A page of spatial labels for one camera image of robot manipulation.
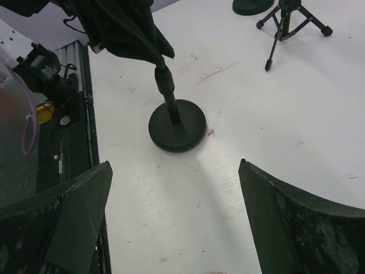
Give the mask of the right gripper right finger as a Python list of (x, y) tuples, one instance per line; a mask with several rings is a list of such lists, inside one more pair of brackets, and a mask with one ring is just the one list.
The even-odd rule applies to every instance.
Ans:
[(283, 182), (241, 160), (238, 170), (262, 273), (364, 273), (364, 210)]

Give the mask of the black round-base clip stand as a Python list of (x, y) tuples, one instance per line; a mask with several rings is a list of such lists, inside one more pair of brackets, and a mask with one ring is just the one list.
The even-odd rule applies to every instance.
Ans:
[(251, 16), (263, 13), (274, 5), (274, 0), (234, 0), (233, 11), (238, 15)]

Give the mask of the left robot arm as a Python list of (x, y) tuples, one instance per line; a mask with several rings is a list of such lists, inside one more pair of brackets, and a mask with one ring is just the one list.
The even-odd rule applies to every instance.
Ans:
[[(174, 58), (175, 53), (155, 26), (153, 1), (53, 3), (80, 21), (95, 53), (106, 49), (117, 57), (153, 63), (158, 90), (172, 98), (175, 85), (164, 57)], [(59, 75), (62, 65), (53, 52), (1, 23), (1, 58), (32, 92), (43, 94), (52, 103), (56, 127), (79, 119), (79, 97), (72, 76)]]

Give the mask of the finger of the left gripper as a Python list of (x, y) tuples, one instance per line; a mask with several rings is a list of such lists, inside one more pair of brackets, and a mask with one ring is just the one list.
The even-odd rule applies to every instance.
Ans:
[(93, 52), (161, 65), (175, 52), (154, 23), (154, 1), (71, 1)]

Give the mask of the black tripod shock-mount stand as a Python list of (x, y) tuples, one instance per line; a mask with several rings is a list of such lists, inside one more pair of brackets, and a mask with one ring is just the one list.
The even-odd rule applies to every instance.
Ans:
[[(290, 19), (291, 14), (294, 11), (300, 12), (306, 19), (299, 24), (296, 28), (290, 31)], [(311, 12), (308, 11), (303, 5), (301, 0), (292, 0), (292, 1), (279, 1), (278, 5), (272, 9), (267, 16), (265, 16), (262, 20), (259, 20), (256, 24), (257, 29), (262, 29), (264, 24), (272, 18), (276, 27), (277, 32), (274, 36), (273, 46), (271, 48), (270, 56), (265, 64), (265, 70), (269, 71), (271, 69), (273, 63), (273, 56), (275, 52), (275, 48), (277, 42), (283, 42), (291, 37), (293, 37), (296, 33), (302, 30), (307, 24), (313, 23), (318, 29), (320, 29), (322, 35), (324, 37), (329, 37), (332, 35), (333, 30), (330, 26), (325, 26), (317, 17), (315, 17)]]

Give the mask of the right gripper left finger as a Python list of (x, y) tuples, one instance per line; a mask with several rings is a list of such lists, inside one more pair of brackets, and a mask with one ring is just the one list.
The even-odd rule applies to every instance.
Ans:
[(104, 162), (1, 207), (1, 273), (89, 273), (113, 171)]

